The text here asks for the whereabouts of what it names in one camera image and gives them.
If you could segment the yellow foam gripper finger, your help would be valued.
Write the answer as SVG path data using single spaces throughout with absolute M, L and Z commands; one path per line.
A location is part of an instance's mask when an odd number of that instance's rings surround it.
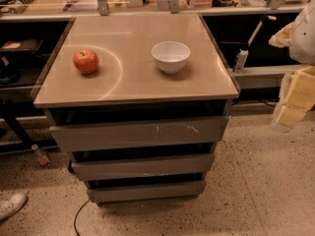
M 293 128 L 315 105 L 315 67 L 307 66 L 283 76 L 275 108 L 275 126 Z
M 292 23 L 287 24 L 269 39 L 269 44 L 277 47 L 289 47 Z

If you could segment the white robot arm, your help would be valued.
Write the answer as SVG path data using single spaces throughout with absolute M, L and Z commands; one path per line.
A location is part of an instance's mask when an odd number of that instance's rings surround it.
M 315 105 L 315 0 L 295 20 L 269 39 L 278 48 L 287 47 L 289 57 L 304 65 L 283 76 L 273 127 L 281 132 L 294 128 Z

